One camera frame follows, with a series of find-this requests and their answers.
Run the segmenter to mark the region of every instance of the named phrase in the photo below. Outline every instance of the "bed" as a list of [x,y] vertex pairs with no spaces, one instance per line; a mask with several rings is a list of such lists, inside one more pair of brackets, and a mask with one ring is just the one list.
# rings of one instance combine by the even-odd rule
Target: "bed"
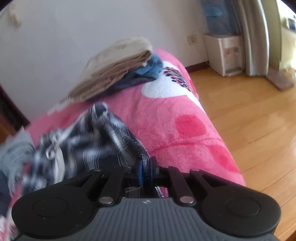
[[[164,68],[152,82],[103,97],[109,109],[128,126],[144,144],[150,156],[161,166],[175,166],[181,172],[191,168],[245,185],[244,179],[223,140],[206,115],[185,67],[164,50],[155,50]],[[35,145],[42,134],[66,128],[93,102],[62,103],[30,124],[26,130]],[[9,240],[14,230],[11,207],[0,221],[0,240]]]

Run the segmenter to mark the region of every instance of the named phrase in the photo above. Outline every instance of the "floor plank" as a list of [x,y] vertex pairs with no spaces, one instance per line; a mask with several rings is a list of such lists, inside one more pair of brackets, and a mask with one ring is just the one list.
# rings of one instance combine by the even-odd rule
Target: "floor plank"
[[247,186],[280,204],[275,235],[286,240],[296,230],[296,88],[281,92],[265,78],[210,68],[190,76]]

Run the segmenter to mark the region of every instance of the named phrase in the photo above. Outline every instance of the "baseboard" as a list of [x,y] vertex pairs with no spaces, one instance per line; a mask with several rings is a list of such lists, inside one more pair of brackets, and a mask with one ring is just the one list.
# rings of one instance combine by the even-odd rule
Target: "baseboard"
[[192,73],[192,72],[195,72],[195,71],[198,71],[198,70],[201,70],[201,69],[206,69],[206,68],[210,67],[209,64],[210,63],[208,61],[201,62],[201,63],[198,63],[198,64],[187,66],[187,67],[185,67],[185,69],[187,70],[188,73]]

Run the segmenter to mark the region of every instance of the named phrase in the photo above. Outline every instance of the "electrical outlet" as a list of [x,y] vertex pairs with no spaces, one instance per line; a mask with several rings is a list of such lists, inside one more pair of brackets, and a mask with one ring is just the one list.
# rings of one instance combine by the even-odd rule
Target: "electrical outlet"
[[187,36],[187,41],[189,45],[197,44],[196,34]]

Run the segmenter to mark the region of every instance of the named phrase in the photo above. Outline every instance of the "white wall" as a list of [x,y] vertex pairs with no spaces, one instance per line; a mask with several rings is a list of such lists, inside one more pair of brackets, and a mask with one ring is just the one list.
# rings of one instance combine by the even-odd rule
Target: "white wall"
[[[0,20],[0,84],[33,120],[64,98],[90,57],[142,35],[185,66],[207,60],[200,0],[15,0],[22,21]],[[198,49],[187,35],[198,35]]]

